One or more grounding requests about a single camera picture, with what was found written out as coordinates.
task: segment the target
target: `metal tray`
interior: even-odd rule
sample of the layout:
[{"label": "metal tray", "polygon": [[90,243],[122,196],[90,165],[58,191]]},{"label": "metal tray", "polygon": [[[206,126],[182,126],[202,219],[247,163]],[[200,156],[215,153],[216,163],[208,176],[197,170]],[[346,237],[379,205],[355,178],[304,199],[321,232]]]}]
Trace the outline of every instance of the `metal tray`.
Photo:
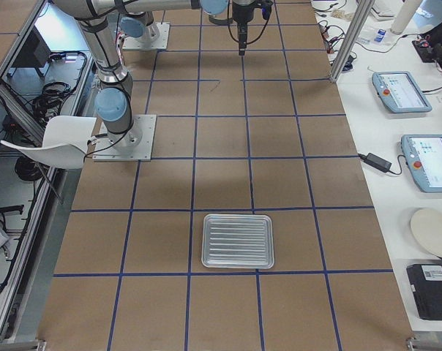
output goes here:
[{"label": "metal tray", "polygon": [[273,230],[268,216],[209,214],[203,221],[201,262],[209,268],[273,267]]}]

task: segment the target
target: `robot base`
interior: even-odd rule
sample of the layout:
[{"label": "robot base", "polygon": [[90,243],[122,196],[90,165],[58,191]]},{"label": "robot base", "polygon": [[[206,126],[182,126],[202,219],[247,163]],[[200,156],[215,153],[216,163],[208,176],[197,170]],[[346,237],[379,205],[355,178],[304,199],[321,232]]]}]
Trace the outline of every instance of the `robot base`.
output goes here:
[{"label": "robot base", "polygon": [[[93,154],[94,161],[151,161],[151,153],[153,150],[154,131],[156,129],[156,115],[134,115],[133,123],[143,131],[143,137],[138,145],[131,153],[122,154],[115,148],[98,151]],[[107,128],[102,124],[100,133],[107,133]],[[109,146],[107,138],[98,139],[96,150]]]},{"label": "robot base", "polygon": [[150,50],[165,50],[168,48],[169,28],[168,22],[156,23],[160,30],[160,37],[153,41],[150,45],[145,45],[137,41],[135,38],[128,37],[125,39],[123,50],[125,51],[150,51]]}]

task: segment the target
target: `chair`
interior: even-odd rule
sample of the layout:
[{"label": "chair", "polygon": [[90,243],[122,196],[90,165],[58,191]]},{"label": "chair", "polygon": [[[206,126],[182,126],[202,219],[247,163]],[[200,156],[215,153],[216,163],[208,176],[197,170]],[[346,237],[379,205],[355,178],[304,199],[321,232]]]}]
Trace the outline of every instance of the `chair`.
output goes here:
[{"label": "chair", "polygon": [[35,161],[45,180],[63,203],[42,165],[66,170],[83,168],[83,158],[88,151],[88,140],[95,124],[95,117],[56,116],[47,123],[42,147],[18,146],[5,140],[1,144],[14,148]]}]

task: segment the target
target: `white cylinder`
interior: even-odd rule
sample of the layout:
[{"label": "white cylinder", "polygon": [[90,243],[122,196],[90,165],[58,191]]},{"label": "white cylinder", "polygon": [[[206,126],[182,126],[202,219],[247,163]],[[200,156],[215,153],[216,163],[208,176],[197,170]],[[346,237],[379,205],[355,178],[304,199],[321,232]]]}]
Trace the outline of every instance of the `white cylinder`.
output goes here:
[{"label": "white cylinder", "polygon": [[423,0],[406,0],[402,6],[400,12],[398,12],[397,17],[395,18],[390,31],[393,34],[400,35],[405,30],[406,26],[410,23],[411,18],[416,13],[419,5]]}]

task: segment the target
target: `sticker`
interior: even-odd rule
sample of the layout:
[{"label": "sticker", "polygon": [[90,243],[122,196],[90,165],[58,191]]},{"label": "sticker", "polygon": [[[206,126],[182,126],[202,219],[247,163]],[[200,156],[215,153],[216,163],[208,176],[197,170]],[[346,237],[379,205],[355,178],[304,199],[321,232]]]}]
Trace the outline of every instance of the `sticker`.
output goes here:
[{"label": "sticker", "polygon": [[441,265],[422,265],[424,277],[426,280],[442,282],[442,266]]}]

